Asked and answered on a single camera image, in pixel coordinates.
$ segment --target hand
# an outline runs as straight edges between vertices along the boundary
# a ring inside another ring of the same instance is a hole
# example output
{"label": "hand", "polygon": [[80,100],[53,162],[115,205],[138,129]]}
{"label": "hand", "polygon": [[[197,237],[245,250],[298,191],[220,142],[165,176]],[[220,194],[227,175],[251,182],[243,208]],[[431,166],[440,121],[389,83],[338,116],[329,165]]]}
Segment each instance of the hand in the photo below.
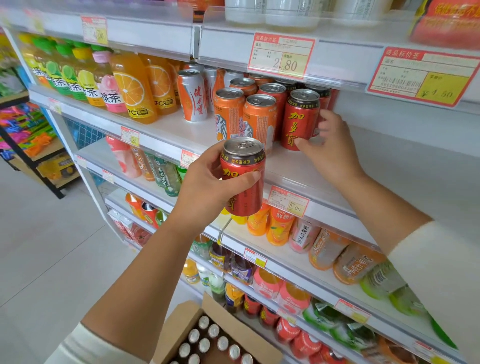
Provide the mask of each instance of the hand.
{"label": "hand", "polygon": [[325,118],[325,121],[318,123],[324,143],[314,145],[308,140],[296,138],[294,143],[297,148],[312,161],[320,174],[337,188],[352,178],[365,176],[347,123],[330,110],[320,110],[320,115]]}
{"label": "hand", "polygon": [[261,177],[259,171],[220,181],[220,153],[225,141],[208,148],[189,167],[180,193],[167,221],[174,219],[192,239],[204,231],[236,194],[252,187]]}

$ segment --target floor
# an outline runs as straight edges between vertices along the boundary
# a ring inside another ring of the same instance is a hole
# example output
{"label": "floor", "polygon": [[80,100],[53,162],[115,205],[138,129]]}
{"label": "floor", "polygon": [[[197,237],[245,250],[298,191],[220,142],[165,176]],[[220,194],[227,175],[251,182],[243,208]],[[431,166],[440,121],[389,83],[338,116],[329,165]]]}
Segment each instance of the floor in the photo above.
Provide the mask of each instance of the floor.
{"label": "floor", "polygon": [[[58,200],[0,160],[0,356],[42,364],[136,254],[82,181]],[[191,299],[179,286],[170,305]]]}

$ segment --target person's right hand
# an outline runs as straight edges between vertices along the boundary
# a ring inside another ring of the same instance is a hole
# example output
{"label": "person's right hand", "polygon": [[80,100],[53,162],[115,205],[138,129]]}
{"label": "person's right hand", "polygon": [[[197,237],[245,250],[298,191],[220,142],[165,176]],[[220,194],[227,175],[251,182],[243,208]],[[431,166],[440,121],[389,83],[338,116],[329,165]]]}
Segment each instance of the person's right hand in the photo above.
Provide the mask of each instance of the person's right hand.
{"label": "person's right hand", "polygon": [[320,174],[336,187],[352,178],[365,176],[347,123],[330,110],[321,110],[320,115],[325,118],[325,121],[318,123],[320,136],[325,142],[314,145],[308,140],[296,138],[294,143],[297,148],[312,161]]}

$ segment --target orange juice bottle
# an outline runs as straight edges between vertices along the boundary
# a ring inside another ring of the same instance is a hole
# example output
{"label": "orange juice bottle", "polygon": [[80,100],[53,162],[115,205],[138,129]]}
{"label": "orange juice bottle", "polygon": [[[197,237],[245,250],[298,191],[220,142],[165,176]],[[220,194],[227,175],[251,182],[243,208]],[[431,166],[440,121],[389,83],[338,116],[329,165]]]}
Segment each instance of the orange juice bottle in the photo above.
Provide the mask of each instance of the orange juice bottle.
{"label": "orange juice bottle", "polygon": [[288,241],[293,221],[295,221],[295,216],[271,206],[270,228],[267,231],[267,240],[273,245],[284,245]]}
{"label": "orange juice bottle", "polygon": [[178,105],[173,85],[177,83],[177,79],[170,78],[168,61],[148,54],[139,54],[139,57],[146,68],[155,106],[160,115],[176,112]]}
{"label": "orange juice bottle", "polygon": [[158,115],[140,57],[131,52],[118,52],[111,56],[110,66],[129,116],[142,124],[155,122]]}
{"label": "orange juice bottle", "polygon": [[195,284],[200,281],[200,275],[198,274],[197,264],[191,259],[185,260],[182,273],[185,275],[185,279],[190,284]]}
{"label": "orange juice bottle", "polygon": [[254,236],[260,236],[266,233],[269,212],[270,205],[262,202],[262,207],[260,210],[257,213],[248,216],[247,228],[250,234]]}
{"label": "orange juice bottle", "polygon": [[386,256],[366,246],[352,243],[345,248],[333,264],[333,273],[342,283],[355,284],[379,263],[386,260]]}

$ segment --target person's left hand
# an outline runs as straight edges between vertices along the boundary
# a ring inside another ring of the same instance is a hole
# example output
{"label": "person's left hand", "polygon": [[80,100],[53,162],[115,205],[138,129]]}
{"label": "person's left hand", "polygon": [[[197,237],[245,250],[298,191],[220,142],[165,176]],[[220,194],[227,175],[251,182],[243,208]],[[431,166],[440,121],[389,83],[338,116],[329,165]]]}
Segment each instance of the person's left hand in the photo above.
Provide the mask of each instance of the person's left hand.
{"label": "person's left hand", "polygon": [[174,220],[182,233],[199,235],[231,197],[252,187],[262,175],[255,171],[220,181],[223,175],[220,153],[224,143],[211,146],[188,167],[177,203],[167,219]]}

